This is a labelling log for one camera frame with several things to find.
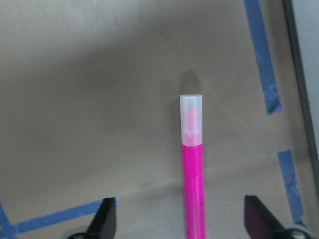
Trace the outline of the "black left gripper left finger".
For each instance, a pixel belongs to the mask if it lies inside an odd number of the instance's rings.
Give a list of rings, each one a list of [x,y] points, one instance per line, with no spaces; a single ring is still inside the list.
[[[116,228],[116,198],[105,198],[86,230],[86,238],[113,239],[115,237]]]

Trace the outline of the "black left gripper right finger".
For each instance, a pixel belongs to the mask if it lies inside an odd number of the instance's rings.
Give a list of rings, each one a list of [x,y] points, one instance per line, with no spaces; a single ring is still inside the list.
[[[254,195],[244,198],[244,226],[251,239],[275,239],[284,227]]]

